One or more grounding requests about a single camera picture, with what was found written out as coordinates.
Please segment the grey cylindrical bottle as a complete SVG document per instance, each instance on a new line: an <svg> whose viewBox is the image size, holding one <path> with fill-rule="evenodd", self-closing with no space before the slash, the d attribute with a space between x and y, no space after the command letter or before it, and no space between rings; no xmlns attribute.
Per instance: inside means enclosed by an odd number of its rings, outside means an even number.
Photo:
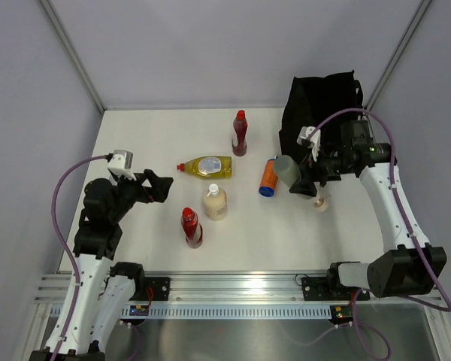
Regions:
<svg viewBox="0 0 451 361"><path fill-rule="evenodd" d="M274 160L274 173L279 180L283 182L290 193L292 186L301 180L301 172L298 164L288 155L278 156ZM303 193L296 193L302 199L307 200L313 208L318 212L323 212L328 207L328 199L322 196L320 191L317 191L315 196L308 196Z"/></svg>

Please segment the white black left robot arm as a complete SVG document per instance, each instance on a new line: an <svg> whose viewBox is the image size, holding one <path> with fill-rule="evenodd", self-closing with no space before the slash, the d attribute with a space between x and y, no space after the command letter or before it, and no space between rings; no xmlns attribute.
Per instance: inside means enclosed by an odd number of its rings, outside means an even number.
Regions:
<svg viewBox="0 0 451 361"><path fill-rule="evenodd" d="M174 180L146 169L114 183L98 178L84 190L74 237L71 282L56 327L32 360L103 360L110 334L128 300L147 289L142 265L114 262L120 221L135 203L163 203Z"/></svg>

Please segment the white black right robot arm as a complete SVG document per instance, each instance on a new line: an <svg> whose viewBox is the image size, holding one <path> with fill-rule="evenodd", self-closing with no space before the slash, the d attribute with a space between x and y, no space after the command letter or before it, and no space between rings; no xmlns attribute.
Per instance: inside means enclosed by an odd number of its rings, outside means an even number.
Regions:
<svg viewBox="0 0 451 361"><path fill-rule="evenodd" d="M320 131L313 126L300 130L297 142L307 152L290 193L313 199L321 207L325 198L320 188L329 181L339 181L344 174L354 174L373 205L384 249L383 255L370 263L331 264L326 292L336 299L352 288L369 290L378 298L430 293L446 264L446 253L442 247L431 246L403 198L392 145L374 142L364 120L343 124L339 145L330 154L320 153L320 138Z"/></svg>

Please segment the black canvas bag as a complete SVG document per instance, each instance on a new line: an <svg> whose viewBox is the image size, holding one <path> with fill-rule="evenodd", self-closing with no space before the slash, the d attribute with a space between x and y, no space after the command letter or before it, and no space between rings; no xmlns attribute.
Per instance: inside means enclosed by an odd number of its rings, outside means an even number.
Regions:
<svg viewBox="0 0 451 361"><path fill-rule="evenodd" d="M301 128L318 126L343 109L360 108L362 101L362 86L354 71L325 77L294 77L279 131L281 153L299 164L307 154L297 143Z"/></svg>

